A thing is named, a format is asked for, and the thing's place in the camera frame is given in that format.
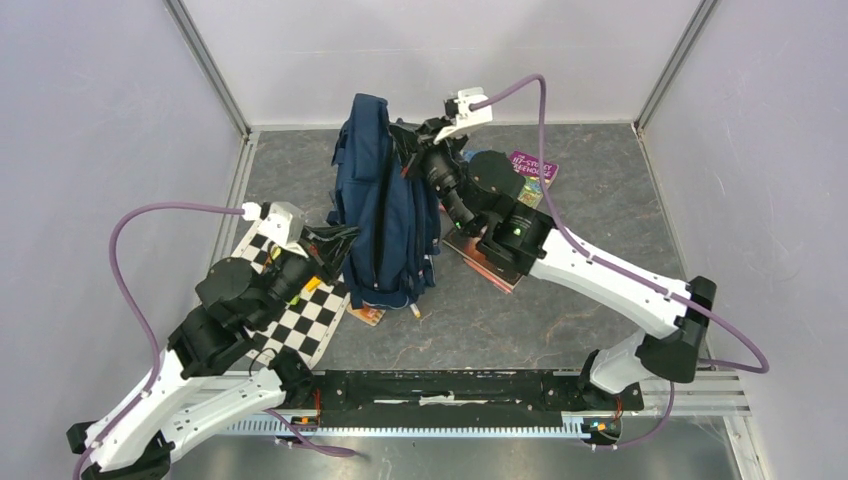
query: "robotic arm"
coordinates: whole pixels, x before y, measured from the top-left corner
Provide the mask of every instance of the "robotic arm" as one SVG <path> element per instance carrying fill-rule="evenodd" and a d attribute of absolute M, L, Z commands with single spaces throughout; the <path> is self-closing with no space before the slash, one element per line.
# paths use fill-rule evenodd
<path fill-rule="evenodd" d="M 246 220 L 262 219 L 258 231 L 274 245 L 268 262 L 260 272 L 242 258 L 213 265 L 195 288 L 201 304 L 168 338 L 152 386 L 145 390 L 142 380 L 106 417 L 68 430 L 71 450 L 90 452 L 92 464 L 83 478 L 163 478 L 171 462 L 222 428 L 292 401 L 292 387 L 307 378 L 299 372 L 305 366 L 292 366 L 278 355 L 240 385 L 184 407 L 192 394 L 255 347 L 248 331 L 263 331 L 280 318 L 313 278 L 335 282 L 358 235 L 355 227 L 308 227 L 303 212 L 289 203 L 245 204 L 244 211 Z M 134 408 L 103 436 L 104 428 L 139 395 Z"/>
<path fill-rule="evenodd" d="M 477 249 L 496 266 L 564 285 L 640 327 L 618 345 L 589 355 L 581 374 L 581 393 L 589 406 L 608 402 L 610 396 L 654 375 L 692 382 L 708 319 L 672 297 L 710 309 L 715 284 L 702 277 L 686 283 L 656 275 L 572 234 L 588 254 L 580 252 L 556 231 L 550 216 L 517 200 L 524 177 L 506 155 L 486 151 L 462 161 L 459 152 L 467 134 L 492 120 L 491 106 L 472 108 L 485 100 L 482 89 L 464 90 L 445 102 L 445 116 L 426 120 L 414 130 L 393 125 L 390 131 L 404 175 L 426 178 L 454 224 L 466 235 L 482 235 Z M 652 279 L 666 291 L 622 275 L 622 270 Z"/>

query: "chessboard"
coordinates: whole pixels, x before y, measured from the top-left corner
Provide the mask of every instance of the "chessboard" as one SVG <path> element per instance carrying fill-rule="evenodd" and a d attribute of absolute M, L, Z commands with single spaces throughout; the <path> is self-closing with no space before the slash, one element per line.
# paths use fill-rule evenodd
<path fill-rule="evenodd" d="M 250 260 L 257 272 L 261 272 L 268 260 L 268 247 L 271 241 L 258 233 L 259 223 L 253 223 L 241 239 L 234 257 Z M 283 316 L 271 322 L 264 332 L 251 332 L 256 340 L 257 349 L 250 350 L 246 356 L 256 363 L 268 365 L 274 358 L 271 350 L 279 352 L 283 347 L 291 347 L 300 353 L 303 361 L 311 369 L 324 355 L 327 345 L 336 331 L 350 295 L 344 282 L 326 285 L 323 282 L 313 291 L 300 292 L 300 299 L 283 313 Z"/>

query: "purple book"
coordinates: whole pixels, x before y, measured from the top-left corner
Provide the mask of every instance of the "purple book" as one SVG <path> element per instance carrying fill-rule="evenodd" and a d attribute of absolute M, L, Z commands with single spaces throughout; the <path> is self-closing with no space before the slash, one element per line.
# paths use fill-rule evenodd
<path fill-rule="evenodd" d="M 536 208 L 542 201 L 542 187 L 539 185 L 539 159 L 523 152 L 515 151 L 510 155 L 512 168 L 526 177 L 524 188 L 518 196 L 522 203 Z M 545 162 L 545 181 L 548 185 L 554 181 L 559 171 L 559 165 Z"/>

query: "book cover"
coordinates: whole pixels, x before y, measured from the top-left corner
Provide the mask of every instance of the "book cover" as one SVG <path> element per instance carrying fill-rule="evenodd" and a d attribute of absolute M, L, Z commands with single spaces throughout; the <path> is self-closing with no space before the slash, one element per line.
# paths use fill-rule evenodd
<path fill-rule="evenodd" d="M 523 152 L 514 151 L 509 160 L 512 168 L 526 178 L 524 188 L 518 195 L 518 200 L 525 205 L 536 208 L 542 201 L 542 186 L 539 184 L 539 159 Z M 556 178 L 559 165 L 545 163 L 545 181 L 548 186 Z"/>
<path fill-rule="evenodd" d="M 456 250 L 465 263 L 471 266 L 484 277 L 488 278 L 496 287 L 506 293 L 512 293 L 515 285 L 521 280 L 521 274 L 515 271 L 498 268 L 486 257 L 477 251 L 477 242 L 479 238 L 470 238 L 462 235 L 456 228 L 451 229 L 443 239 L 445 245 Z"/>

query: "navy blue bag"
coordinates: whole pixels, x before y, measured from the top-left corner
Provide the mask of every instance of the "navy blue bag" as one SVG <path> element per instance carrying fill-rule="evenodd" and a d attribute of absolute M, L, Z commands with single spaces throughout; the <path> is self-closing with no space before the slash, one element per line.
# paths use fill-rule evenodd
<path fill-rule="evenodd" d="M 439 199 L 423 178 L 401 176 L 387 105 L 357 94 L 333 155 L 335 210 L 327 222 L 361 232 L 342 269 L 353 308 L 403 308 L 436 284 Z"/>

